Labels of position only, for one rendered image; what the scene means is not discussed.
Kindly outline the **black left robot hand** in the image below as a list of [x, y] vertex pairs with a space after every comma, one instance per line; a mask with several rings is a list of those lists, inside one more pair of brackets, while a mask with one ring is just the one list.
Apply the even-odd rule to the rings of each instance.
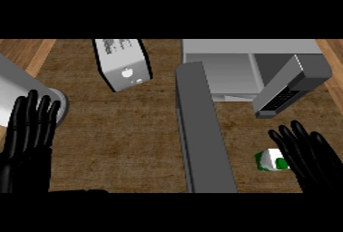
[[52, 142], [60, 102], [37, 90], [19, 96], [0, 152], [0, 193], [44, 194], [50, 189]]

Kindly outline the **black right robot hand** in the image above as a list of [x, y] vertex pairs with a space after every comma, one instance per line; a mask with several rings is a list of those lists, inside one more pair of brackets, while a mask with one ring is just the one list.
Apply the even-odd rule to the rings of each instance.
[[291, 121], [291, 128], [279, 125], [267, 135], [278, 145], [303, 192], [343, 194], [343, 161], [324, 136], [316, 131], [307, 133], [298, 121]]

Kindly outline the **green and white milk carton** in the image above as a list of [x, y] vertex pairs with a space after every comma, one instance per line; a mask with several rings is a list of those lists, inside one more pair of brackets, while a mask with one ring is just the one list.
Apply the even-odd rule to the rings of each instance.
[[266, 149], [254, 155], [257, 170], [278, 171], [290, 168], [279, 149]]

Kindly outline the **grey microwave door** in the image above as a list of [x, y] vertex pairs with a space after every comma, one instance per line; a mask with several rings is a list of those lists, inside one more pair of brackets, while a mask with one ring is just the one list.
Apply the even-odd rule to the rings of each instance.
[[176, 69], [176, 102], [186, 189], [189, 193], [236, 193], [201, 62]]

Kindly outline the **grey microwave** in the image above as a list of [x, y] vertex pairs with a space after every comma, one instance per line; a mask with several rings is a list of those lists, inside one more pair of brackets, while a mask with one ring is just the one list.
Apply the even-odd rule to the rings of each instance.
[[216, 102], [250, 102], [259, 119], [273, 118], [331, 78], [312, 39], [183, 39], [182, 58], [199, 62]]

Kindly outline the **grey cylindrical appliance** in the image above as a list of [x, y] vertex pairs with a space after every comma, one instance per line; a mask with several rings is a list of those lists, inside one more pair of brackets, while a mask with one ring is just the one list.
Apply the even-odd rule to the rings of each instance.
[[38, 99], [44, 95], [49, 95], [52, 102], [60, 102], [56, 116], [56, 125], [60, 125], [69, 108], [66, 95], [57, 89], [49, 88], [6, 56], [0, 54], [0, 126], [7, 126], [15, 101], [31, 90], [37, 90]]

